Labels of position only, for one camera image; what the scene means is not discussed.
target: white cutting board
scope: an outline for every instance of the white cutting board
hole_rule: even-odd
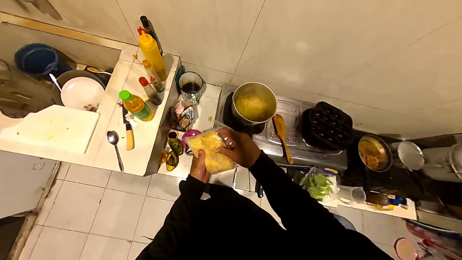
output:
[[[24,118],[2,115],[0,138],[24,144],[45,146],[70,153],[84,154],[100,114],[52,105]]]

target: plastic bag of greens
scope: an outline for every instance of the plastic bag of greens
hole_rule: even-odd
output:
[[[337,175],[326,173],[316,167],[302,178],[301,187],[310,193],[310,196],[321,202],[334,199],[338,192]]]
[[[225,141],[217,133],[219,128],[221,127],[186,138],[186,143],[194,156],[199,155],[200,149],[205,151],[205,168],[211,174],[231,170],[236,166],[230,158],[215,152],[216,148],[225,146]]]

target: yellow squeeze bottle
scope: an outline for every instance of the yellow squeeze bottle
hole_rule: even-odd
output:
[[[154,71],[157,76],[159,76],[160,81],[167,79],[167,74],[165,73],[165,65],[160,55],[159,48],[157,47],[157,42],[154,41],[151,35],[141,32],[139,37],[140,49],[143,52],[145,58],[153,66]]]

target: metal pot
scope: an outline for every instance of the metal pot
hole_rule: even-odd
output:
[[[390,145],[393,165],[403,169],[420,170],[425,162],[422,150],[413,142],[394,142]]]
[[[358,153],[364,165],[372,171],[381,173],[388,170],[391,166],[392,156],[390,148],[377,136],[363,136],[358,143]],[[364,157],[368,155],[372,155],[377,158],[378,165],[376,167],[371,167],[368,163],[366,163],[366,159]]]
[[[434,180],[462,182],[462,145],[423,150],[425,175]]]
[[[248,95],[257,95],[261,99],[263,99],[268,106],[265,109],[259,111],[259,116],[254,118],[245,118],[241,113],[239,113],[236,105],[238,101],[242,98],[245,98]],[[278,102],[276,100],[276,96],[274,95],[273,91],[258,82],[247,82],[240,85],[237,90],[234,92],[232,96],[232,114],[233,116],[239,120],[241,123],[245,125],[256,125],[264,123],[273,118],[276,114]]]

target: cup of dark liquid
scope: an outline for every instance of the cup of dark liquid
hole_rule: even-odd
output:
[[[196,72],[188,71],[181,75],[179,83],[184,100],[194,104],[199,103],[204,83],[201,76]]]

